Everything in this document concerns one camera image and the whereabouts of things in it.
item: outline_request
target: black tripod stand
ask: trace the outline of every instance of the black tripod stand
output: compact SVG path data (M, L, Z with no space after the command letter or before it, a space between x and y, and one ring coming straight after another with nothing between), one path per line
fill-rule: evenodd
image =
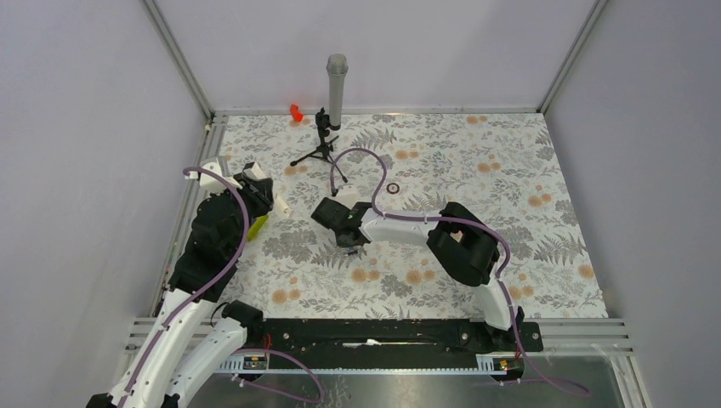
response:
M318 147L316 147L315 150L311 151L309 154L297 160L291 161L291 166L295 166L303 160L309 158L321 160L326 163L330 163L331 165L333 164L331 152L333 151L333 142L336 141L338 136L326 142L326 137L331 134L331 131L328 130L328 128L332 128L332 126L331 117L329 115L326 115L326 110L324 108L321 108L321 110L315 114L315 125L318 127L318 139L321 140L321 144L319 144ZM338 170L338 173L340 173L340 177L343 179L343 182L348 183L348 179L345 178L343 172L340 171L338 165L336 165L336 170Z

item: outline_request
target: red object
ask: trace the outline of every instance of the red object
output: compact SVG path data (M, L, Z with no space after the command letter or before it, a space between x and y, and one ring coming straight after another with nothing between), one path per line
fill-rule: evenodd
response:
M293 120L295 122L300 122L303 120L303 114L300 113L297 105L291 105L291 115L293 116Z

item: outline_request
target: gray microphone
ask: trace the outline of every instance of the gray microphone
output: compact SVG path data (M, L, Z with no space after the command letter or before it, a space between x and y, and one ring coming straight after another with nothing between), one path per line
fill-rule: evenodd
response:
M328 100L328 115L331 117L331 129L340 129L340 114L343 109L343 82L348 73L348 60L343 54L333 54L328 57L326 65L328 77L331 80L331 92Z

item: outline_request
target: black ring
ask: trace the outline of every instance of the black ring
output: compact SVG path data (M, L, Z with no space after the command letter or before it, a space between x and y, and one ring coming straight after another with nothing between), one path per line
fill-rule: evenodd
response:
M388 185L385 187L385 190L388 191L390 194L398 194L398 192L400 191L400 186L397 183L388 183Z

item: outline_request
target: floral tablecloth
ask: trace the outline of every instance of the floral tablecloth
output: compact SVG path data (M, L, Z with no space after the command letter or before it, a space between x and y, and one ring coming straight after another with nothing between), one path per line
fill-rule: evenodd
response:
M329 194L330 165L289 162L317 145L307 116L231 116L221 155L230 169L258 162L290 214L272 212L249 242L221 300L240 299L268 317L469 318L482 316L424 247L373 242L354 255L310 219ZM530 317L607 317L546 123L540 114L353 115L343 117L336 153L376 151L400 192L381 207L468 208L510 242L504 280ZM339 166L368 201L380 167L361 153Z

